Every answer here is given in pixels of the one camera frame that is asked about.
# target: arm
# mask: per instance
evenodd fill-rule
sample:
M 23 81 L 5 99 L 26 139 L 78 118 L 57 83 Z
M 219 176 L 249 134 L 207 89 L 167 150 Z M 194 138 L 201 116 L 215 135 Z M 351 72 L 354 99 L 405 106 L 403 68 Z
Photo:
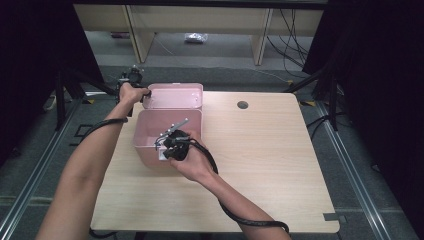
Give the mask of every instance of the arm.
M 187 132 L 191 138 L 196 139 L 205 146 L 195 132 Z M 181 172 L 187 179 L 198 182 L 214 194 L 228 210 L 236 216 L 256 221 L 273 221 L 265 211 L 237 192 L 227 182 L 216 174 L 209 161 L 198 149 L 190 146 L 184 161 L 171 159 L 171 165 Z M 253 239 L 278 239 L 288 240 L 289 235 L 279 227 L 251 227 L 239 224 L 241 230 L 250 240 Z
M 125 118 L 149 90 L 124 83 L 121 101 L 105 119 Z M 100 186 L 112 158 L 122 123 L 97 129 L 75 149 L 62 172 L 37 239 L 86 239 Z

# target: black curtain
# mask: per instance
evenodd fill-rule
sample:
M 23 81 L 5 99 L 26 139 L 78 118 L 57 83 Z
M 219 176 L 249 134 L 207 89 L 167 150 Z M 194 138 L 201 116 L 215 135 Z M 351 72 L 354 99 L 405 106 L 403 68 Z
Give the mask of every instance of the black curtain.
M 1 166 L 42 113 L 61 69 L 103 79 L 70 1 L 5 1 L 0 22 Z M 69 80 L 70 91 L 81 91 Z
M 372 7 L 338 83 L 351 120 L 424 239 L 424 2 L 381 0 Z M 350 14 L 324 12 L 305 72 L 328 61 Z

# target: tabletop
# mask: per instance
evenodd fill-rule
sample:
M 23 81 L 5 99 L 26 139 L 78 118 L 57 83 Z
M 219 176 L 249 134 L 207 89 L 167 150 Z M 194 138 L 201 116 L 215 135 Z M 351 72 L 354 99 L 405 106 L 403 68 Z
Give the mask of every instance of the tabletop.
M 237 106 L 248 104 L 246 109 Z M 134 107 L 134 115 L 142 111 Z M 299 105 L 289 93 L 203 93 L 202 140 L 219 173 L 291 232 L 334 233 L 334 208 Z M 172 167 L 148 168 L 124 124 L 97 199 L 94 230 L 240 232 L 206 189 Z

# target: hand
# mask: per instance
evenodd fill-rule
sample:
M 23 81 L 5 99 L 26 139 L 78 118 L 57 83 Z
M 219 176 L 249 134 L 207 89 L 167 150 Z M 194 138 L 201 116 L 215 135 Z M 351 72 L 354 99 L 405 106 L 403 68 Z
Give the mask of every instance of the hand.
M 140 102 L 143 95 L 146 95 L 150 92 L 147 88 L 133 88 L 131 84 L 124 83 L 121 86 L 119 91 L 119 99 L 120 102 L 126 102 L 130 105 L 134 105 L 134 103 Z
M 195 131 L 186 131 L 190 138 L 195 139 L 206 148 L 200 139 L 200 135 Z M 175 167 L 188 180 L 202 183 L 210 176 L 214 175 L 212 166 L 207 157 L 196 147 L 190 145 L 187 157 L 183 161 L 170 159 L 171 166 Z

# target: pink plastic container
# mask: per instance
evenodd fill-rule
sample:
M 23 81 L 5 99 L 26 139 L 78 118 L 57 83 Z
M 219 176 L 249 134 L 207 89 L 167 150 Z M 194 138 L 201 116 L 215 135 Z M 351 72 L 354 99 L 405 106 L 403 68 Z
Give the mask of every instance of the pink plastic container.
M 145 109 L 138 115 L 133 145 L 146 166 L 169 166 L 169 161 L 163 156 L 166 148 L 157 148 L 155 142 L 172 124 L 186 118 L 188 122 L 180 129 L 202 134 L 203 86 L 192 83 L 152 84 L 149 89 L 152 96 L 144 99 Z

